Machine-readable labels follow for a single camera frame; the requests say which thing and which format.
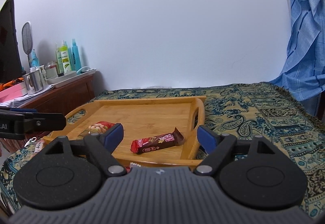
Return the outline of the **paisley patterned table cloth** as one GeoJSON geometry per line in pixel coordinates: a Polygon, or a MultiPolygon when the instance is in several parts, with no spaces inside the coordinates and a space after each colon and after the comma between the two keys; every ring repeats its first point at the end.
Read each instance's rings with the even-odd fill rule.
{"type": "Polygon", "coordinates": [[[205,124],[241,139],[261,133],[305,172],[308,186],[301,211],[324,223],[324,124],[309,115],[285,89],[267,83],[188,89],[103,91],[98,100],[205,96],[205,124]]]}

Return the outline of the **white keyring charm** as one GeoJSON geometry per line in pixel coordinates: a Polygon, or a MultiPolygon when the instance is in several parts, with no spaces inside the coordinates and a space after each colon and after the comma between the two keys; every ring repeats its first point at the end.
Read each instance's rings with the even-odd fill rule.
{"type": "Polygon", "coordinates": [[[26,148],[30,145],[34,145],[33,148],[34,153],[39,153],[45,146],[45,141],[43,139],[38,139],[37,137],[33,137],[25,143],[24,147],[26,148]]]}

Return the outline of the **steel mug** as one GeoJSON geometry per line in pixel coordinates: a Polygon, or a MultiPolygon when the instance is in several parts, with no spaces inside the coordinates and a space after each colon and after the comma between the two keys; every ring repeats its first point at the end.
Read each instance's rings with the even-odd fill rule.
{"type": "Polygon", "coordinates": [[[28,95],[34,95],[47,88],[47,83],[40,69],[23,75],[23,79],[28,95]]]}

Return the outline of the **red gold peanut snack bag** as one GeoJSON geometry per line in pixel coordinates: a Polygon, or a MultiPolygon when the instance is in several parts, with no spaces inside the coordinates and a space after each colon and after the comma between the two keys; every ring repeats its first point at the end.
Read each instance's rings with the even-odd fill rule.
{"type": "Polygon", "coordinates": [[[88,127],[88,131],[92,133],[99,133],[103,134],[106,131],[108,131],[110,128],[112,128],[115,124],[111,122],[106,122],[106,121],[100,121],[98,123],[95,123],[93,125],[90,125],[88,127]]]}

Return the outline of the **long red brown chocolate bar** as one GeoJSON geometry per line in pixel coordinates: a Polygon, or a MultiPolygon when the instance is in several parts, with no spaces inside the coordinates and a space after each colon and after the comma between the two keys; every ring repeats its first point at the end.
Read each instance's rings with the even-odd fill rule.
{"type": "Polygon", "coordinates": [[[133,140],[131,143],[131,152],[134,154],[144,154],[161,149],[180,146],[184,143],[184,137],[181,132],[175,128],[173,132],[133,140]]]}

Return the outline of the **small blue bottle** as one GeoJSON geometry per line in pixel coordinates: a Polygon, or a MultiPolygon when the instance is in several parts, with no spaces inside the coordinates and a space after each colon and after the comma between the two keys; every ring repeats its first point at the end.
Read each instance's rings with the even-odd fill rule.
{"type": "Polygon", "coordinates": [[[36,52],[34,49],[31,50],[31,53],[28,54],[28,60],[29,60],[29,67],[38,67],[40,65],[39,59],[36,55],[36,52]]]}

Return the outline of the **red wafer packet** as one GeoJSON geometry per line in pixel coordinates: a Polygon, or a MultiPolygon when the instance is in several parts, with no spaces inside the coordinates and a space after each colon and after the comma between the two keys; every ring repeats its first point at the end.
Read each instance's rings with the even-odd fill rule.
{"type": "Polygon", "coordinates": [[[131,162],[128,166],[126,166],[127,173],[129,173],[132,168],[136,168],[136,167],[141,167],[141,165],[135,162],[131,162]]]}

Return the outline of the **pale green bottle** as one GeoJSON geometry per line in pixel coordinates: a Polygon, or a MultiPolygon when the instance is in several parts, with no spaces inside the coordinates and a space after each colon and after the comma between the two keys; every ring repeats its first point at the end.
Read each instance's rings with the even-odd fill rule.
{"type": "Polygon", "coordinates": [[[58,65],[58,74],[64,74],[61,52],[60,52],[60,49],[58,48],[57,44],[56,44],[56,59],[57,59],[57,65],[58,65]]]}

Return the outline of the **blue plaid cloth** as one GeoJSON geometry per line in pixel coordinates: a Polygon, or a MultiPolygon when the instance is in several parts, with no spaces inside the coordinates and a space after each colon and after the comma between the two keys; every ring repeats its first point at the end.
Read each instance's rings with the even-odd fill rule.
{"type": "Polygon", "coordinates": [[[290,13],[287,58],[271,83],[288,90],[314,116],[324,92],[324,0],[290,0],[290,13]]]}

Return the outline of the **white plastic tray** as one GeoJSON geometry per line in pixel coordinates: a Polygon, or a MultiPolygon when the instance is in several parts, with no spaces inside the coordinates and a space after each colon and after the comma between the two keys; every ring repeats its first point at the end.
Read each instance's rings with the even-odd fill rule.
{"type": "Polygon", "coordinates": [[[95,72],[96,72],[96,68],[92,68],[84,73],[79,73],[79,74],[77,74],[77,72],[74,71],[61,77],[50,78],[47,80],[47,84],[52,85],[54,88],[57,89],[57,88],[64,87],[65,85],[70,84],[72,82],[78,81],[81,78],[92,76],[95,72]]]}

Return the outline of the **black monitor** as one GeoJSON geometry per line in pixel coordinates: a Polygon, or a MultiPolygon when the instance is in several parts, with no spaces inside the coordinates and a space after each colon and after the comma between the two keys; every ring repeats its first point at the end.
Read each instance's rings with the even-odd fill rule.
{"type": "Polygon", "coordinates": [[[6,0],[0,16],[1,83],[11,82],[26,73],[20,61],[14,11],[14,0],[6,0]]]}

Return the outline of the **green white lotion bottle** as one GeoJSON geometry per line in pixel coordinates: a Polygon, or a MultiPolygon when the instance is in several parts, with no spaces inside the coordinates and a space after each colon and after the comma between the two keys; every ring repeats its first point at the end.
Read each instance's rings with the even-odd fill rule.
{"type": "Polygon", "coordinates": [[[71,63],[69,58],[68,46],[65,41],[62,41],[62,45],[60,46],[59,51],[61,53],[61,60],[62,60],[64,73],[70,72],[72,68],[71,68],[71,63]]]}

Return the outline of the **wooden serving tray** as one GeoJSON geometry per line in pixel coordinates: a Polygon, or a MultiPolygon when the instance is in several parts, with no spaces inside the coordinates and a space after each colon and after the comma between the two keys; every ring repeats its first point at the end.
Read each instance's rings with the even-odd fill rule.
{"type": "Polygon", "coordinates": [[[200,160],[196,159],[199,149],[197,128],[204,124],[204,96],[141,98],[125,100],[97,100],[82,105],[66,115],[72,117],[84,111],[73,124],[67,124],[62,131],[53,131],[43,139],[49,144],[62,135],[76,140],[78,135],[90,125],[107,121],[121,123],[124,138],[113,156],[124,166],[131,162],[148,167],[188,166],[195,168],[200,160]],[[131,152],[135,139],[170,133],[178,129],[185,138],[184,144],[172,148],[137,155],[131,152]]]}

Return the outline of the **stack of papers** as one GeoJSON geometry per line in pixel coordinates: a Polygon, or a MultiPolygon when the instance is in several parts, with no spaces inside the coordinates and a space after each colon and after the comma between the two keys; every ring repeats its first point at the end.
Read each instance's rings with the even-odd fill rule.
{"type": "Polygon", "coordinates": [[[33,95],[24,95],[24,96],[21,96],[21,97],[18,97],[18,98],[15,98],[15,99],[12,99],[12,100],[8,100],[8,101],[5,101],[5,102],[1,102],[0,103],[0,106],[1,107],[20,107],[22,106],[22,104],[26,103],[28,100],[30,99],[34,99],[36,98],[37,96],[41,95],[41,94],[44,94],[45,92],[53,89],[53,85],[47,85],[45,87],[45,89],[43,89],[42,91],[38,92],[38,93],[35,93],[33,95]]]}

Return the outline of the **teal spray bottle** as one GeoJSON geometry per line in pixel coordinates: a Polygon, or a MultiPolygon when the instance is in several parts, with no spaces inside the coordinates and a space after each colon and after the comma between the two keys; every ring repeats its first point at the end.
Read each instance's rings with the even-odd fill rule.
{"type": "Polygon", "coordinates": [[[76,71],[81,69],[79,50],[75,39],[72,39],[72,61],[76,71]]]}

